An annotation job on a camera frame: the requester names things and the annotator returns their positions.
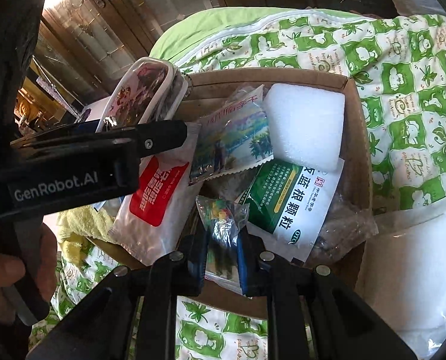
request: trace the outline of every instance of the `plastic bag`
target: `plastic bag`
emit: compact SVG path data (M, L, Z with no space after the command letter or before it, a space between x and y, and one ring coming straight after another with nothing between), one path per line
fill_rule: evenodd
M188 136L181 147L141 160L140 189L125 197L109 231L147 266L175 249L200 192L201 183L188 186L200 125L186 125Z
M200 118L191 183L241 172L273 159L270 131L261 107L263 85L243 100Z
M377 234L371 210L359 209L336 192L305 266L331 265Z
M239 203L249 203L249 221L265 234L267 250L306 261L335 193L344 161L335 172L320 172L282 160L263 164ZM255 228L248 226L251 233Z
M234 202L250 186L259 169L256 167L232 175L213 178L208 180L205 185L214 196Z
M205 277L221 287L241 294L238 277L237 238L248 220L249 205L230 200L196 198L205 229L211 233Z
M375 216L356 292L419 359L446 339L446 197Z
M251 92L253 92L256 88L254 86L243 84L240 87L236 88L234 92L226 99L225 104L231 104L235 101L243 100L247 97ZM265 87L262 88L263 94L265 95Z

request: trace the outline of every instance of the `bed sheet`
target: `bed sheet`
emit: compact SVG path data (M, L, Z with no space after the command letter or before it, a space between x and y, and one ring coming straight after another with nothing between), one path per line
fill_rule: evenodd
M446 196L446 17L291 10L172 53L186 74L285 67L353 77L368 130L375 214Z
M170 62L178 61L186 52L196 47L209 36L222 30L255 23L262 17L289 12L292 8L271 7L224 7L196 12L176 23L155 43L149 56ZM350 12L322 9L341 17L358 17Z

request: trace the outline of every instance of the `leaf pattern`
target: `leaf pattern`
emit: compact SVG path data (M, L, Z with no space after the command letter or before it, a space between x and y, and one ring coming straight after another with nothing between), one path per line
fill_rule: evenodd
M358 84L369 84L371 83L373 80L370 78L370 74L368 74L368 72L365 71L361 71L358 72L357 74L353 75L353 79L358 83Z
M437 74L435 72L431 71L431 67L430 66L427 66L425 68L425 70L423 70L422 68L420 68L420 70L423 73L422 80L425 81L426 86L430 86L430 83L435 81L435 78L436 78Z
M206 322L208 320L205 318L203 314L210 312L211 310L208 309L204 304L196 304L195 302L183 302L186 309L191 313L190 318L194 319L196 322L200 322L203 318Z
M351 35L351 34L356 34L357 33L357 29L361 31L360 28L357 28L356 24L348 24L346 25L346 36Z
M376 155L376 151L378 150L380 153L383 153L379 148L377 148L378 143L380 142L379 139L376 139L375 134L372 132L368 135L368 140L370 142L370 153L372 156Z

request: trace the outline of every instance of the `small plastic bag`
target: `small plastic bag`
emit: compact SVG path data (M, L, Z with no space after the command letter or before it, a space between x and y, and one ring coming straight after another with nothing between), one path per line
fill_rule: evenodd
M249 205L197 196L205 229L211 233L205 278L241 294L237 264L237 238L248 221Z
M251 185L259 169L256 167L232 175L213 178L208 180L205 185L214 196L234 202Z
M226 99L225 104L230 104L235 101L243 100L247 97L251 92L253 92L256 88L254 86L243 84L240 87L236 88L234 92ZM263 87L263 94L265 95L268 90L265 90Z
M241 172L273 159L263 85L242 100L225 104L202 125L190 172L190 183Z
M288 261L307 260L344 166L321 172L281 160L263 164L238 203L249 203L248 232Z
M331 265L377 234L371 210L359 209L336 192L305 266Z
M355 291L415 352L439 359L446 340L446 197L375 216Z

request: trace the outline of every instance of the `green and white blanket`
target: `green and white blanket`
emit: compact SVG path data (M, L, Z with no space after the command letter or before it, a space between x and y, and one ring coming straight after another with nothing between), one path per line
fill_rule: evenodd
M42 340L118 263L88 240L81 250L86 255L80 267L67 262L58 252L57 286L48 317L33 326L29 346Z
M446 17L281 12L220 31L175 64L188 74L285 67L351 76L368 129L375 213L446 196Z

